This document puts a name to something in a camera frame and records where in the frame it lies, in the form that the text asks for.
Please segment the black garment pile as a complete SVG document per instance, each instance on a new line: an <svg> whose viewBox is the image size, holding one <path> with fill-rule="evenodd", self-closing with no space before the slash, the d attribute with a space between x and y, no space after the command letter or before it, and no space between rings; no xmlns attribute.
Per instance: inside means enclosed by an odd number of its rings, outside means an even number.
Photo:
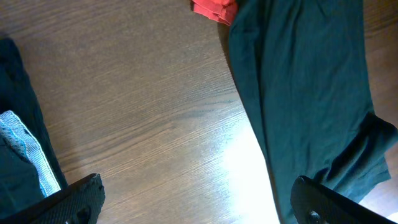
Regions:
<svg viewBox="0 0 398 224"><path fill-rule="evenodd" d="M362 0L239 1L228 43L281 222L301 175L354 202L390 179L397 128L374 112Z"/></svg>

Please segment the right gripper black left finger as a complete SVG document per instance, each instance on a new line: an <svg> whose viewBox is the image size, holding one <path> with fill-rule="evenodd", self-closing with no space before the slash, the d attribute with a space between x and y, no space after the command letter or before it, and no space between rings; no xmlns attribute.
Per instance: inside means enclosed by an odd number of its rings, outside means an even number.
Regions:
<svg viewBox="0 0 398 224"><path fill-rule="evenodd" d="M104 200L101 176L90 174L39 203L3 218L1 224L96 224Z"/></svg>

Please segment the dark green shorts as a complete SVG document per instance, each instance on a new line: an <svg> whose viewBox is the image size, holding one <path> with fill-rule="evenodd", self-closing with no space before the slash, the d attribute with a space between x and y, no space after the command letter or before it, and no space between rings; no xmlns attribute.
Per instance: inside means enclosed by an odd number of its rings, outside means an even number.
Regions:
<svg viewBox="0 0 398 224"><path fill-rule="evenodd" d="M19 50L1 39L1 218L67 186Z"/></svg>

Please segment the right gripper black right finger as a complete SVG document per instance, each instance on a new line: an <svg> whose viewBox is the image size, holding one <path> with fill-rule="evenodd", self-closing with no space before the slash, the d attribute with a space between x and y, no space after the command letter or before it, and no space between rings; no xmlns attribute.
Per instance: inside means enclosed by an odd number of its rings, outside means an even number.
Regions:
<svg viewBox="0 0 398 224"><path fill-rule="evenodd" d="M296 178L290 203L299 224L394 224L304 175Z"/></svg>

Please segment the red garment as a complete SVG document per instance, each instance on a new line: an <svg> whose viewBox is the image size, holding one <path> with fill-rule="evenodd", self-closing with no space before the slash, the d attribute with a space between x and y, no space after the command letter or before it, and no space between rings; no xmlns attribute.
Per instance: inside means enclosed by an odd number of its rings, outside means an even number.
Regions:
<svg viewBox="0 0 398 224"><path fill-rule="evenodd" d="M235 0L192 0L193 12L230 26L238 12Z"/></svg>

